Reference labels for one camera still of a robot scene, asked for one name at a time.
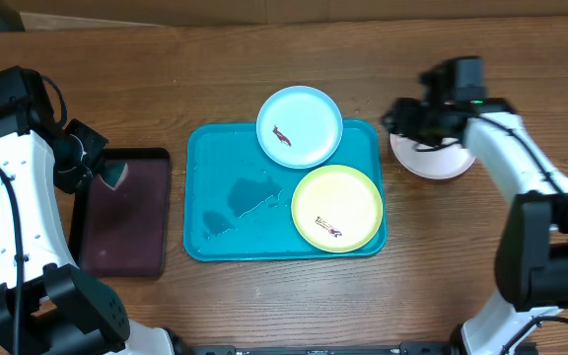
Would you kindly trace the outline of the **white plate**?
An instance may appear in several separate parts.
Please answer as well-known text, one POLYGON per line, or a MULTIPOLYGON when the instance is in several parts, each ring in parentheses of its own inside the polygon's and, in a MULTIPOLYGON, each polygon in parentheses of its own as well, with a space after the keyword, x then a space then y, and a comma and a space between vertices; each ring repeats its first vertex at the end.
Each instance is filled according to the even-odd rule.
POLYGON ((465 173, 475 161, 454 138, 445 138, 443 148, 433 150, 430 146, 391 134, 390 147, 407 170, 428 179, 456 178, 465 173))

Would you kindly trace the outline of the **green and pink sponge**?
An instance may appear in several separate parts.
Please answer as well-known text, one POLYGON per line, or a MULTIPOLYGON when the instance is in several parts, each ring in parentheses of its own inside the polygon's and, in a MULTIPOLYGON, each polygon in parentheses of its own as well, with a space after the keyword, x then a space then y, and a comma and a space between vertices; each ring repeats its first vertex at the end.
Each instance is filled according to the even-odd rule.
POLYGON ((103 183, 111 190, 116 190, 128 174, 128 165, 123 162, 106 164, 101 171, 103 183))

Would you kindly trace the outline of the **light blue plate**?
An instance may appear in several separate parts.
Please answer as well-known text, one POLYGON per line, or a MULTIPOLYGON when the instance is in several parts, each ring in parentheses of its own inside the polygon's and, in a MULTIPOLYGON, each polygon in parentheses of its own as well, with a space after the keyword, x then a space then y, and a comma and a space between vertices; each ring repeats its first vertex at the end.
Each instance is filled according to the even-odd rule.
POLYGON ((256 136, 263 152, 291 169, 325 162, 342 137, 343 118, 334 100, 309 86, 291 86, 271 95, 260 108, 256 136))

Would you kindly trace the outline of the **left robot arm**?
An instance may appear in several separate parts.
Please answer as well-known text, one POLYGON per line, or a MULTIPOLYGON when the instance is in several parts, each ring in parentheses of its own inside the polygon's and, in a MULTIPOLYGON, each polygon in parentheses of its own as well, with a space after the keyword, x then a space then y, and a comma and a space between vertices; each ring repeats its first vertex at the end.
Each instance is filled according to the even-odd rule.
POLYGON ((0 346, 12 354, 186 354, 171 330, 131 319, 108 285, 81 270, 55 194, 94 179, 110 191, 134 174, 107 140, 53 107, 46 76, 0 71, 0 346))

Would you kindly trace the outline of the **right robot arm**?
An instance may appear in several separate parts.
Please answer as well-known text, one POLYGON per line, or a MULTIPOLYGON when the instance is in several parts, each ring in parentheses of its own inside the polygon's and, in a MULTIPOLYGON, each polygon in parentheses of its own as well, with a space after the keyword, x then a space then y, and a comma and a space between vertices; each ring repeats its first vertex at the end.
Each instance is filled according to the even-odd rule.
POLYGON ((382 117, 388 133, 430 154, 462 146, 509 203, 495 255, 496 292, 454 331, 448 354, 534 354, 526 337, 568 323, 568 177, 542 153, 522 118, 491 98, 477 56, 445 60, 420 76, 423 99, 398 98, 382 117))

